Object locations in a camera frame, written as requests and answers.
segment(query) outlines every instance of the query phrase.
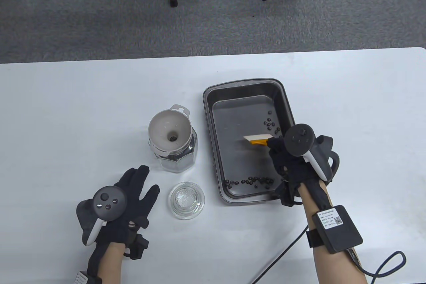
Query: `black glove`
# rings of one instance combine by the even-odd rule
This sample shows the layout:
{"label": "black glove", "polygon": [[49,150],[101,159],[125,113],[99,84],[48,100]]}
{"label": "black glove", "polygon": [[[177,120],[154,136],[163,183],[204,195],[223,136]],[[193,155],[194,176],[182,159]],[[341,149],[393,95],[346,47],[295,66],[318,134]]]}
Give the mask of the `black glove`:
{"label": "black glove", "polygon": [[140,166],[137,170],[131,168],[114,184],[126,193],[126,210],[122,216],[102,227],[98,237],[96,237],[97,244],[128,243],[130,221],[143,228],[148,226],[148,214],[157,200],[158,193],[160,193],[160,188],[155,184],[151,186],[145,197],[139,200],[148,173],[149,167],[145,165]]}
{"label": "black glove", "polygon": [[300,184],[308,180],[319,179],[312,165],[306,163],[303,157],[291,155],[284,145],[283,138],[268,139],[269,156],[274,163],[275,170],[283,177],[283,182],[277,187],[275,193],[281,198],[281,203],[286,206],[301,204],[294,202],[294,197],[300,197],[297,189]]}
{"label": "black glove", "polygon": [[283,177],[283,182],[275,190],[282,205],[301,204],[301,202],[295,202],[294,197],[300,197],[297,189],[301,183],[304,183],[318,208],[330,207],[328,196],[319,185],[320,177],[310,163],[305,162],[302,156],[291,155],[284,145],[283,138],[268,139],[268,147],[271,149],[269,155],[275,170]]}

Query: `chair caster wheel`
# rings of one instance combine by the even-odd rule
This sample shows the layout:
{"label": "chair caster wheel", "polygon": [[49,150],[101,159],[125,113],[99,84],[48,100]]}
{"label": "chair caster wheel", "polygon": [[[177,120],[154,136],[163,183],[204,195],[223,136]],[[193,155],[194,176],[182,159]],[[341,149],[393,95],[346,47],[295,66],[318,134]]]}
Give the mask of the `chair caster wheel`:
{"label": "chair caster wheel", "polygon": [[178,6],[178,0],[170,0],[170,6],[176,8]]}

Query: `black cable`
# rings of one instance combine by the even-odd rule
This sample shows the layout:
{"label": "black cable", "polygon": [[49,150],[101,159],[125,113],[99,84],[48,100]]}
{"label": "black cable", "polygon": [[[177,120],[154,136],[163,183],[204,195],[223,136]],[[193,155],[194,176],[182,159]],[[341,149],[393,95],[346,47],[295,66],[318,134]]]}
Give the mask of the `black cable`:
{"label": "black cable", "polygon": [[[288,251],[289,251],[289,249],[291,249],[292,248],[292,246],[294,245],[294,244],[296,244],[297,243],[297,241],[298,240],[300,240],[301,238],[302,238],[302,236],[303,236],[303,234],[306,232],[308,230],[308,226],[306,226],[305,227],[305,229],[303,230],[303,232],[302,233],[300,233],[300,235],[283,251],[283,253],[281,253],[280,254],[280,256],[278,256],[276,259],[275,259],[275,261],[273,261],[266,269],[265,269],[265,271],[263,271],[262,272],[262,274],[261,275],[259,275],[257,278],[256,278],[256,280],[254,280],[254,282],[253,283],[251,283],[251,284],[256,284],[271,268],[272,268],[272,266],[274,266],[280,259],[281,259],[281,257],[283,257],[284,256],[284,254],[286,254]],[[361,264],[360,264],[360,262],[359,262],[359,260],[358,260],[358,257],[356,256],[356,254],[355,254],[355,251],[353,250],[353,249],[348,249],[347,250],[347,253],[349,254],[349,256],[350,256],[350,258],[353,260],[353,263],[356,265],[356,267],[362,272],[362,273],[364,273],[365,275],[368,275],[368,276],[371,276],[373,279],[371,280],[371,283],[370,284],[374,284],[375,282],[376,282],[376,279],[377,278],[382,278],[382,277],[386,277],[386,276],[389,276],[389,275],[391,275],[391,274],[393,274],[393,273],[395,273],[396,271],[398,271],[399,269],[401,269],[405,264],[406,264],[406,262],[407,262],[407,257],[405,256],[405,254],[402,252],[402,251],[396,251],[396,252],[393,252],[387,259],[385,259],[385,261],[383,261],[383,263],[379,266],[379,268],[377,269],[377,271],[373,274],[373,273],[370,273],[370,272],[367,272],[365,269],[363,269],[362,267],[361,267]],[[394,268],[392,268],[392,269],[390,269],[389,271],[387,271],[387,272],[384,272],[384,273],[380,273],[380,271],[386,266],[386,264],[388,264],[388,262],[391,260],[391,259],[393,259],[395,256],[397,256],[397,255],[401,255],[401,257],[402,257],[402,261],[401,261],[401,263],[400,264],[398,264],[396,267],[394,267]],[[409,284],[426,284],[426,282],[422,282],[422,283],[409,283]]]}
{"label": "black cable", "polygon": [[280,256],[278,256],[276,259],[275,259],[275,261],[273,261],[263,272],[262,272],[262,274],[261,275],[259,275],[258,276],[258,278],[256,278],[256,280],[254,280],[254,282],[253,283],[251,283],[251,284],[256,284],[262,277],[263,277],[263,275],[265,275],[266,274],[266,272],[268,272],[271,268],[272,268],[272,266],[274,266],[280,259],[281,259],[281,257],[283,257],[284,256],[284,254],[286,254],[288,251],[289,251],[289,249],[291,249],[292,247],[293,247],[293,245],[294,244],[296,244],[297,243],[297,241],[298,240],[300,240],[300,238],[304,235],[304,233],[306,232],[308,230],[308,226],[306,226],[304,229],[303,229],[303,231],[300,233],[300,235],[298,236],[298,237],[296,237],[296,239],[289,245],[289,246],[287,246],[287,248],[283,251],[283,253],[281,253],[280,254]]}
{"label": "black cable", "polygon": [[371,280],[370,284],[374,284],[376,282],[376,279],[379,278],[378,275],[379,275],[379,272],[382,270],[382,268],[385,267],[385,265],[388,264],[388,262],[397,255],[401,255],[402,262],[400,264],[398,264],[396,267],[394,267],[393,269],[391,269],[390,271],[380,274],[381,275],[380,277],[385,277],[385,276],[391,275],[392,273],[395,273],[397,270],[399,270],[401,267],[403,267],[405,265],[405,263],[407,262],[407,258],[405,256],[405,254],[401,251],[393,252],[387,259],[385,259],[385,261],[383,261],[383,263],[377,269],[376,273],[373,274],[373,279]]}

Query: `metal tray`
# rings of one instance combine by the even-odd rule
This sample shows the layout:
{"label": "metal tray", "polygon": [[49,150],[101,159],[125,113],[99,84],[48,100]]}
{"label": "metal tray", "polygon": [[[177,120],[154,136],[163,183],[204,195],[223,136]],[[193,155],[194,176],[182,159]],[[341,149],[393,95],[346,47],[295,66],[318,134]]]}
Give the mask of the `metal tray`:
{"label": "metal tray", "polygon": [[[222,198],[229,204],[248,204],[276,199],[281,183],[268,155],[269,148],[251,145],[243,136],[270,133],[283,135],[294,125],[292,111],[282,83],[275,79],[250,79],[211,86],[203,94],[216,176]],[[269,131],[268,118],[275,123]],[[241,183],[249,176],[269,177],[269,189],[259,182]],[[225,180],[239,181],[232,188]]]}

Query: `forearm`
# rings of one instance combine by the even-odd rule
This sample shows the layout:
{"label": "forearm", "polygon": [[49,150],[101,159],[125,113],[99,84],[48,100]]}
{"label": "forearm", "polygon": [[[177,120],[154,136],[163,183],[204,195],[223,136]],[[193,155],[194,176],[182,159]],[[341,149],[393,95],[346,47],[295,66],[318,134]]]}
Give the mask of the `forearm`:
{"label": "forearm", "polygon": [[[322,189],[327,193],[324,182],[320,181]],[[309,229],[315,229],[312,215],[319,211],[309,191],[304,184],[299,188]],[[314,248],[315,268],[320,284],[366,284],[365,275],[356,268],[345,252],[330,254],[325,246]]]}
{"label": "forearm", "polygon": [[98,277],[102,284],[119,284],[121,263],[126,246],[122,243],[110,243],[99,264]]}

